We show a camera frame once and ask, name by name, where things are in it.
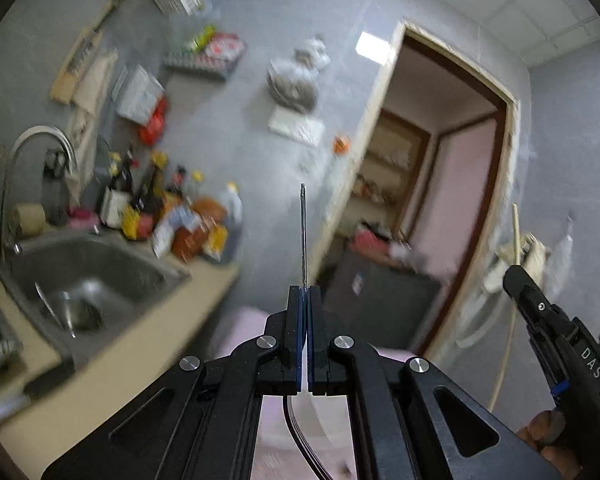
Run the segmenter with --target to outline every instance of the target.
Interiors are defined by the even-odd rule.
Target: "sink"
[[[19,309],[76,366],[188,277],[115,233],[60,231],[23,242],[0,261],[0,279]],[[70,330],[66,321],[60,321],[76,308],[97,323]]]

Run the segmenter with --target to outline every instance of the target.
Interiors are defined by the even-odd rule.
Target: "black cable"
[[[296,446],[298,446],[300,453],[302,453],[302,456],[308,463],[309,467],[320,480],[333,480],[333,477],[329,474],[325,466],[322,465],[322,462],[320,462],[320,459],[314,453],[314,450],[311,448],[311,446],[309,446],[304,434],[302,434],[302,430],[300,429],[298,421],[296,420],[296,416],[294,415],[291,397],[282,397],[282,409],[285,412],[286,426],[289,428],[289,433],[291,433],[291,437],[293,437]]]

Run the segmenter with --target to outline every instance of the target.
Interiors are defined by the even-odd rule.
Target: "yellow label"
[[[122,232],[130,240],[138,240],[138,223],[140,222],[140,213],[130,205],[125,208],[122,215]]]
[[[222,250],[226,239],[229,237],[229,231],[226,230],[221,224],[216,224],[209,233],[209,238],[203,248],[206,254],[211,256],[213,259],[220,261],[222,257]]]

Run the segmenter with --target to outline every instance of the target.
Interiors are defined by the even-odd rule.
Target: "doorway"
[[[314,276],[325,311],[352,335],[424,354],[490,254],[510,193],[517,103],[414,25],[398,26],[394,45]]]

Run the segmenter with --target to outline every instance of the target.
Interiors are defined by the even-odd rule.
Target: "hand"
[[[531,422],[516,435],[548,460],[562,475],[564,480],[573,480],[580,472],[580,464],[571,449],[555,446],[542,446],[542,440],[551,427],[551,412],[536,415]]]

